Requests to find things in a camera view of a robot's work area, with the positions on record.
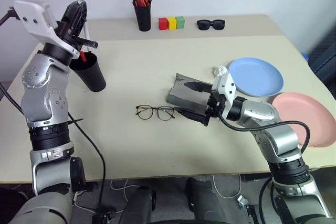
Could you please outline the black right gripper broad finger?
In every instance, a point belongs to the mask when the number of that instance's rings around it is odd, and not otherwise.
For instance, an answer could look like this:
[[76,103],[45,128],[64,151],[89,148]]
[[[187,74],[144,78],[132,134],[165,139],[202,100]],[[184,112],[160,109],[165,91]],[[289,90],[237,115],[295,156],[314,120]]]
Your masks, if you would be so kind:
[[184,116],[185,118],[196,121],[201,123],[203,126],[208,126],[209,123],[209,116],[205,116],[202,114],[198,114],[190,109],[182,108],[182,107],[175,107],[176,112]]

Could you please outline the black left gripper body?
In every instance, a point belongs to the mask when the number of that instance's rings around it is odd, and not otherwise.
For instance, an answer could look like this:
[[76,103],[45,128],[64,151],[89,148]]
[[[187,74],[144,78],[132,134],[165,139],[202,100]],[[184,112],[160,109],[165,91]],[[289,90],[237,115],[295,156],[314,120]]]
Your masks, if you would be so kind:
[[55,33],[61,40],[74,48],[81,48],[81,45],[76,40],[81,33],[81,28],[71,29],[69,23],[59,20],[57,21],[57,25],[58,27],[55,29]]

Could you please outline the black right gripper slim finger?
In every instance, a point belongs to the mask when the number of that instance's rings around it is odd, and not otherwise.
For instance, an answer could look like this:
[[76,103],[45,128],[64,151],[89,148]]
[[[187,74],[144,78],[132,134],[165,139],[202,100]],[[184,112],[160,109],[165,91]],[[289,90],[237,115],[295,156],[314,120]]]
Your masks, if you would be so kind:
[[211,93],[212,85],[203,82],[185,82],[184,86],[197,92]]

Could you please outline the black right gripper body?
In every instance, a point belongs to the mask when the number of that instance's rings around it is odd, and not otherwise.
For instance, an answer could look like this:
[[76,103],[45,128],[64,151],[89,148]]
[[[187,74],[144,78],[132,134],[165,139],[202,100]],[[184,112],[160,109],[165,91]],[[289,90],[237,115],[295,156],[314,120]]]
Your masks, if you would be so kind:
[[222,115],[226,100],[227,99],[224,94],[211,92],[207,102],[207,109],[205,111],[206,117],[218,118],[220,115]]

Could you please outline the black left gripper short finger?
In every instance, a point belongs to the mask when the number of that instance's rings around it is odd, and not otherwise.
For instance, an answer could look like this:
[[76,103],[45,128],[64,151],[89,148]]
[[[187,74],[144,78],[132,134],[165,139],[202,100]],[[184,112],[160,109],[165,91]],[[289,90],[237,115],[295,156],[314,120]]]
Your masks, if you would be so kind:
[[92,41],[92,40],[87,40],[84,38],[80,38],[80,37],[75,37],[75,41],[76,41],[76,48],[77,50],[81,50],[83,46],[87,46],[89,48],[98,48],[98,43],[96,41]]

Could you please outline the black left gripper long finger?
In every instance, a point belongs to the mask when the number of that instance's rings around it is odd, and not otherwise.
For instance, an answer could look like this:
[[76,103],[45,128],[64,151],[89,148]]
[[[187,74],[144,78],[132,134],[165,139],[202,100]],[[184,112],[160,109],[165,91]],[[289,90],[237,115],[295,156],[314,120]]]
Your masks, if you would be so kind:
[[76,0],[69,4],[61,19],[69,25],[71,35],[79,35],[87,21],[87,4],[84,0]]

